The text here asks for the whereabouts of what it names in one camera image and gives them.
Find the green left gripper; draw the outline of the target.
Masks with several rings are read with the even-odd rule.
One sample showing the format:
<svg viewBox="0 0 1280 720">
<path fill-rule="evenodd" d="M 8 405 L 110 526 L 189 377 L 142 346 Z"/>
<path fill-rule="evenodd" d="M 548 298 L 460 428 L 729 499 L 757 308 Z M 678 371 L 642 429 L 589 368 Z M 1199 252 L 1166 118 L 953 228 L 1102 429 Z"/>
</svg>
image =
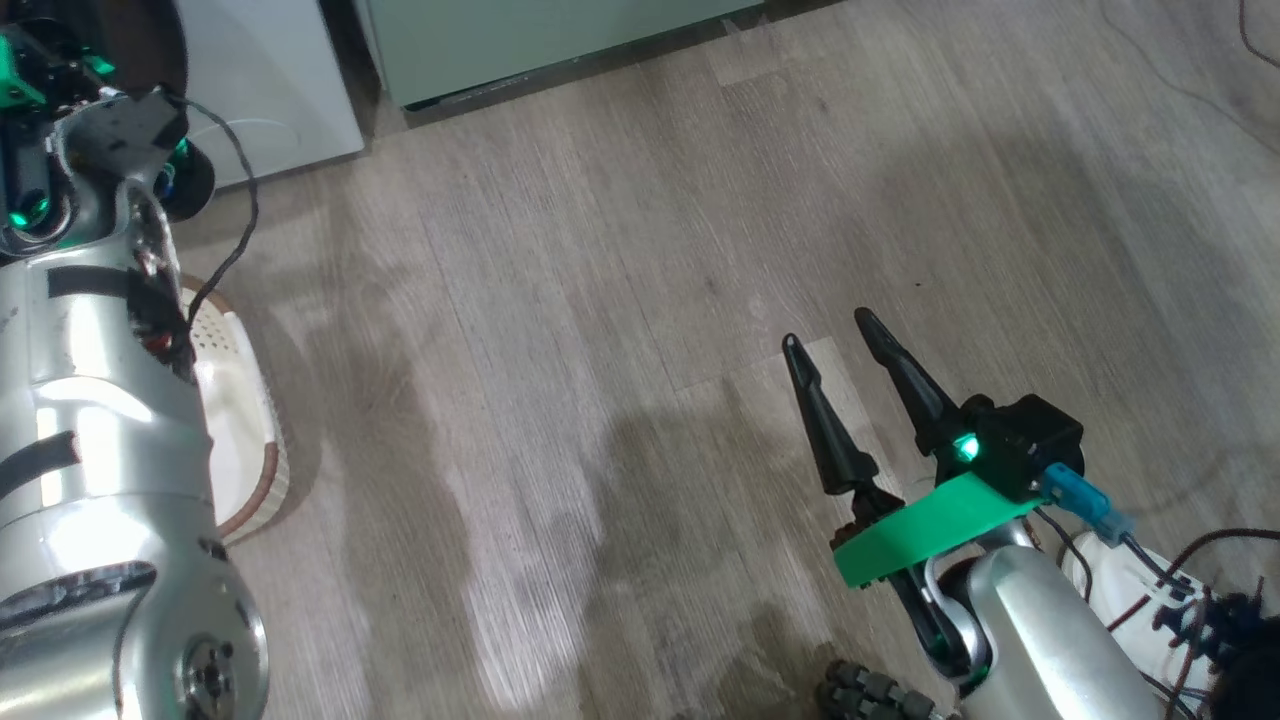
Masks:
<svg viewBox="0 0 1280 720">
<path fill-rule="evenodd" d="M 101 20 L 13 20 L 3 26 L 4 111 L 51 115 L 101 99 L 116 65 Z"/>
</svg>

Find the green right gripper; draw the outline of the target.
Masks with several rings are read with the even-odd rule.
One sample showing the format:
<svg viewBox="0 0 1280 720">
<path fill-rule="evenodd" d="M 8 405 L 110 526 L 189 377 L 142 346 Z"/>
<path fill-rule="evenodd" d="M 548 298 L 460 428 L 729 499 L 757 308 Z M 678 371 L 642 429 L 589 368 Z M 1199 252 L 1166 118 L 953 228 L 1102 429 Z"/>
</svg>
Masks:
<svg viewBox="0 0 1280 720">
<path fill-rule="evenodd" d="M 899 393 L 920 454 L 955 457 L 956 442 L 968 434 L 960 407 L 872 309 L 858 307 L 854 318 L 872 357 L 887 370 Z M 783 337 L 782 355 L 823 492 L 870 492 L 879 468 L 841 421 L 817 365 L 796 334 Z M 968 544 L 1043 503 L 1037 493 L 1010 500 L 966 473 L 845 541 L 833 551 L 835 566 L 846 585 L 869 585 Z"/>
</svg>

